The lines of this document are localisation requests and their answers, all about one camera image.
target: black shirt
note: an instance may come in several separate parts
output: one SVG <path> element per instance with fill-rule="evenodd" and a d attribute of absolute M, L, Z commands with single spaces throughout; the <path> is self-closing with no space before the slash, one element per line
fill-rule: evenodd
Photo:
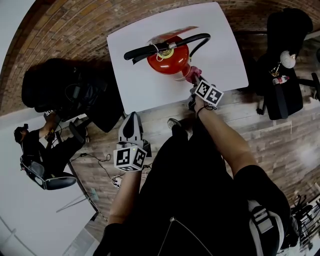
<path fill-rule="evenodd" d="M 38 163 L 41 163 L 46 158 L 46 149 L 39 141 L 39 130 L 28 132 L 22 141 L 21 147 L 23 155 L 32 156 L 32 159 Z"/>
<path fill-rule="evenodd" d="M 94 256 L 109 252 L 111 256 L 157 256 L 161 248 L 160 256 L 256 255 L 248 200 L 256 200 L 278 214 L 287 230 L 288 201 L 259 166 L 244 167 L 234 179 L 225 170 L 190 176 L 177 167 L 166 177 L 166 183 L 160 172 L 153 171 L 133 214 L 124 224 L 105 228 Z M 170 226 L 171 217 L 179 222 Z"/>

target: person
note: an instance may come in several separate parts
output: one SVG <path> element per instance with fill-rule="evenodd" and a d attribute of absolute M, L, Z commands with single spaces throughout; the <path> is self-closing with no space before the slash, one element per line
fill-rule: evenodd
<path fill-rule="evenodd" d="M 94 256 L 257 255 L 248 200 L 278 214 L 287 230 L 289 203 L 248 143 L 198 96 L 194 109 L 189 140 L 181 123 L 169 120 L 172 137 L 140 193 L 142 172 L 125 173 Z"/>
<path fill-rule="evenodd" d="M 62 173 L 71 157 L 82 148 L 75 137 L 69 137 L 62 143 L 52 147 L 54 136 L 49 137 L 47 146 L 44 147 L 39 141 L 42 137 L 50 134 L 56 128 L 56 114 L 52 112 L 45 125 L 37 130 L 28 131 L 27 127 L 17 127 L 14 131 L 14 139 L 20 144 L 24 156 L 29 156 L 33 161 L 43 165 L 49 174 Z M 81 134 L 85 136 L 86 129 L 80 129 Z"/>

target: fire extinguisher hose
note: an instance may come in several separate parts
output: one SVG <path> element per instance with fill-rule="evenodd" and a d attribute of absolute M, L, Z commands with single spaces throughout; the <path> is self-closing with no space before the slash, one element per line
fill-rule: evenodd
<path fill-rule="evenodd" d="M 204 40 L 199 43 L 190 53 L 189 57 L 191 58 L 192 55 L 194 55 L 194 53 L 201 47 L 203 46 L 205 43 L 207 43 L 211 36 L 208 34 L 208 33 L 201 33 L 201 34 L 196 34 L 196 35 L 193 35 L 193 36 L 190 36 L 190 37 L 187 37 L 183 40 L 181 40 L 180 42 L 176 42 L 176 47 L 179 47 L 179 46 L 183 46 L 183 45 L 186 45 L 186 44 L 189 44 L 193 41 L 197 41 L 197 40 L 200 40 L 200 39 L 203 39 Z"/>

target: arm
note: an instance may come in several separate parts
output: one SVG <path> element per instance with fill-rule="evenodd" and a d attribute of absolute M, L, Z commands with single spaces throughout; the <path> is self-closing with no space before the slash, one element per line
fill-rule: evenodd
<path fill-rule="evenodd" d="M 112 202 L 108 225 L 122 224 L 134 208 L 139 195 L 141 171 L 131 171 L 124 175 L 118 194 Z"/>
<path fill-rule="evenodd" d="M 204 101 L 196 96 L 194 110 L 204 106 Z M 209 132 L 217 149 L 230 165 L 233 177 L 243 167 L 257 165 L 248 143 L 212 110 L 202 109 L 199 118 Z"/>
<path fill-rule="evenodd" d="M 54 141 L 55 137 L 50 137 L 50 139 L 48 140 L 48 144 L 46 145 L 45 149 L 51 149 L 52 147 L 52 142 Z"/>
<path fill-rule="evenodd" d="M 52 112 L 49 115 L 49 119 L 46 121 L 45 125 L 39 129 L 39 139 L 46 136 L 52 129 L 56 126 L 56 114 Z"/>

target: white table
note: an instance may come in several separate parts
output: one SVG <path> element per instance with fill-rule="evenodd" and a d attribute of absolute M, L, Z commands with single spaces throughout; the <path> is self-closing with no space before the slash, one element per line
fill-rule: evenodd
<path fill-rule="evenodd" d="M 199 28 L 180 34 L 187 38 L 209 33 L 211 39 L 192 56 L 192 66 L 202 70 L 202 76 L 222 91 L 248 86 L 245 66 L 229 23 L 217 2 L 200 3 L 168 10 L 144 18 L 107 37 L 115 78 L 124 111 L 129 114 L 183 101 L 190 96 L 192 84 L 175 81 L 157 73 L 146 59 L 133 65 L 124 54 L 146 45 L 157 35 L 187 26 Z M 189 51 L 200 40 L 189 43 Z"/>

